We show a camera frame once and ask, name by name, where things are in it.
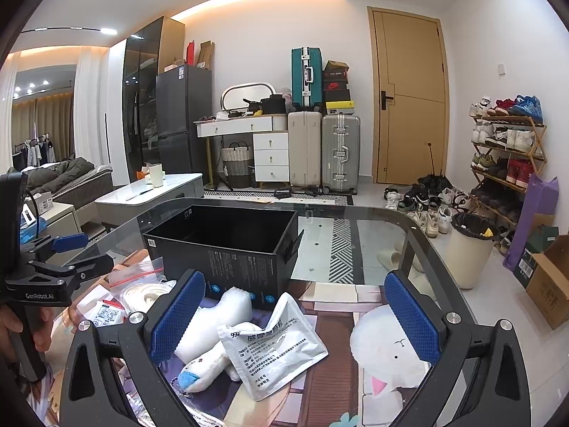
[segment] white drawer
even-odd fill
[[[255,165],[288,165],[288,149],[255,150]]]
[[[255,133],[272,131],[272,116],[247,117],[224,122],[197,123],[197,136],[233,135],[235,133]]]
[[[288,149],[288,133],[256,133],[252,136],[252,146],[259,149]]]
[[[255,165],[257,181],[288,181],[288,165]]]

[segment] open black box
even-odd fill
[[[206,296],[237,287],[253,308],[272,310],[288,287],[302,235],[295,211],[192,205],[144,235],[168,280],[188,268],[204,274]]]

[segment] blue gripper pad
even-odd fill
[[[440,356],[439,334],[431,320],[395,273],[386,276],[383,287],[385,298],[419,359],[436,364]]]
[[[51,242],[51,250],[57,253],[81,249],[89,243],[89,237],[85,233],[71,236],[56,237]]]
[[[194,272],[153,328],[149,357],[154,364],[158,365],[172,358],[204,295],[204,275]]]

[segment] beige trash can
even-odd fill
[[[459,288],[472,289],[490,258],[498,231],[489,220],[471,213],[454,215],[452,227],[445,264]],[[488,228],[494,236],[483,237]]]

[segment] laundry basket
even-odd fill
[[[472,289],[490,258],[498,229],[490,220],[472,213],[454,215],[452,227],[445,264],[459,288]],[[487,229],[492,236],[483,236]]]
[[[232,188],[249,188],[251,186],[252,146],[244,142],[231,143],[229,147],[221,150],[223,171],[227,183]]]

